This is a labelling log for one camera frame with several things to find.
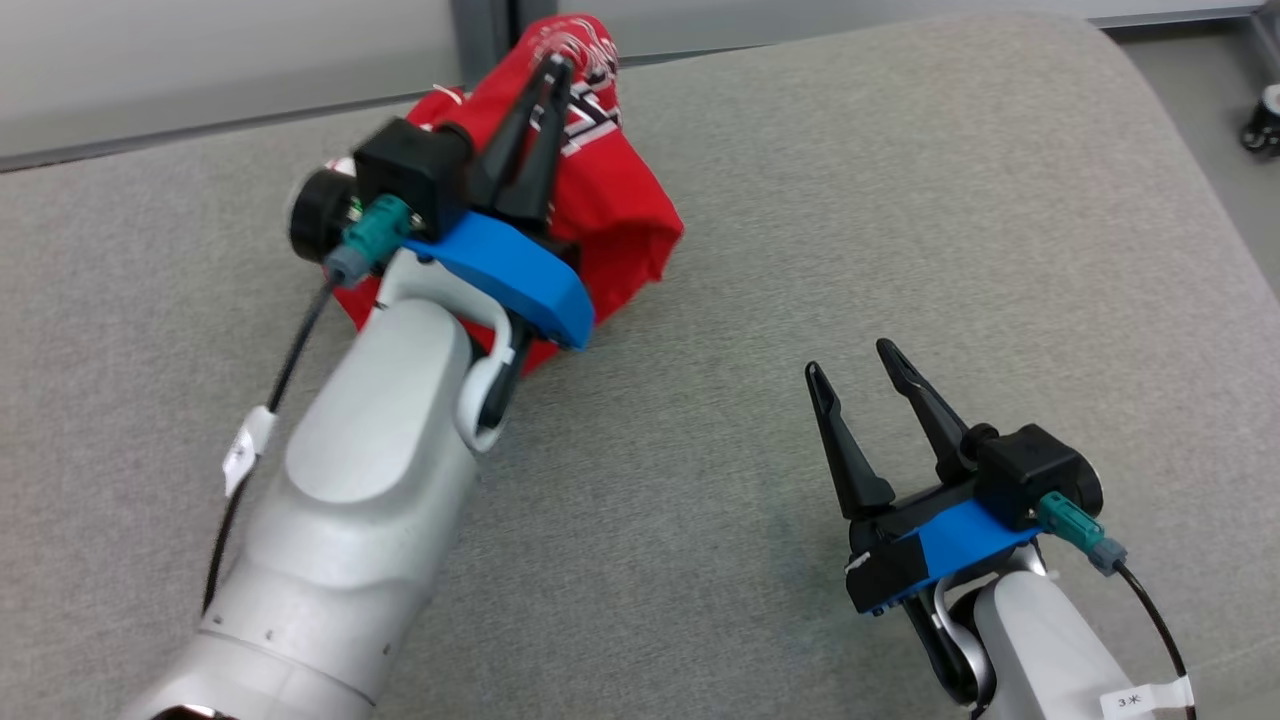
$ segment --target white wall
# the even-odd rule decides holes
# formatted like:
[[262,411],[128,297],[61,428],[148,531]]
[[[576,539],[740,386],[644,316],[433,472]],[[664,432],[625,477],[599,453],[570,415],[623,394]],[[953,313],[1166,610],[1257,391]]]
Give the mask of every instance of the white wall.
[[5,0],[0,158],[458,79],[448,0]]
[[599,17],[623,56],[767,45],[942,13],[1039,10],[1080,18],[1167,14],[1260,0],[561,0]]

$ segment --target gray mat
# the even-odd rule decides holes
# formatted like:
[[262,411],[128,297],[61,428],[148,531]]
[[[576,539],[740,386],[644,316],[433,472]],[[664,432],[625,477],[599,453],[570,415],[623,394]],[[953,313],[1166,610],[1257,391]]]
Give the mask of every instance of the gray mat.
[[[879,336],[970,421],[1093,461],[1202,703],[1276,683],[1280,306],[1105,37],[950,19],[622,90],[687,237],[520,389],[380,717],[963,716],[906,619],[842,587],[801,369],[923,487]],[[220,455],[319,283],[285,199],[380,117],[0,177],[0,716],[110,715],[192,632]],[[323,319],[288,419],[351,337]],[[1120,580],[1048,557],[1135,682],[1171,679]]]

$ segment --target teal connector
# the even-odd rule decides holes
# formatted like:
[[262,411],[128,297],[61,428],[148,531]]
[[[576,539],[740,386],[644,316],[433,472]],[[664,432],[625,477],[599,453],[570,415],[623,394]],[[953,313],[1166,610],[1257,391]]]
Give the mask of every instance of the teal connector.
[[342,233],[342,245],[324,259],[330,274],[338,273],[343,284],[352,286],[374,269],[390,260],[404,240],[413,236],[413,210],[394,195],[380,195]]
[[1041,498],[1037,520],[1046,532],[1052,533],[1089,557],[1103,575],[1114,574],[1116,562],[1124,561],[1128,551],[1123,544],[1107,537],[1106,529],[1088,512],[1060,492],[1051,492]]

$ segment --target red cloth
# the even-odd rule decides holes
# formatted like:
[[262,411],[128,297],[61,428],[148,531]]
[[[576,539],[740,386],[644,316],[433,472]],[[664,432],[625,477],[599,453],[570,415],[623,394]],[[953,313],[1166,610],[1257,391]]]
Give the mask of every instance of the red cloth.
[[[573,87],[566,141],[550,213],[550,236],[581,246],[579,274],[595,305],[599,324],[646,283],[662,279],[684,224],[658,178],[622,135],[618,109],[618,55],[608,31],[590,15],[547,18],[530,27],[475,92],[436,87],[410,113],[415,124],[445,123],[466,129],[483,149],[511,110],[538,63],[550,53],[573,61]],[[378,278],[335,292],[343,309],[364,327],[378,296]],[[467,325],[485,346],[493,333]],[[556,354],[538,342],[525,372]]]

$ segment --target printed graphic on shirt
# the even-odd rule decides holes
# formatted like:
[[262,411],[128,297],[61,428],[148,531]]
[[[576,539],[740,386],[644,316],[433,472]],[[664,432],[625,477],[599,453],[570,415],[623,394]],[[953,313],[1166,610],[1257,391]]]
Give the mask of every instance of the printed graphic on shirt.
[[[612,92],[618,76],[618,49],[612,40],[602,38],[595,26],[584,18],[564,18],[539,28],[534,61],[549,53],[559,53],[582,68],[582,79],[570,87],[570,113],[564,123],[564,145],[561,155],[568,158],[611,132],[621,128],[622,113]],[[530,124],[538,128],[541,109],[534,110]]]

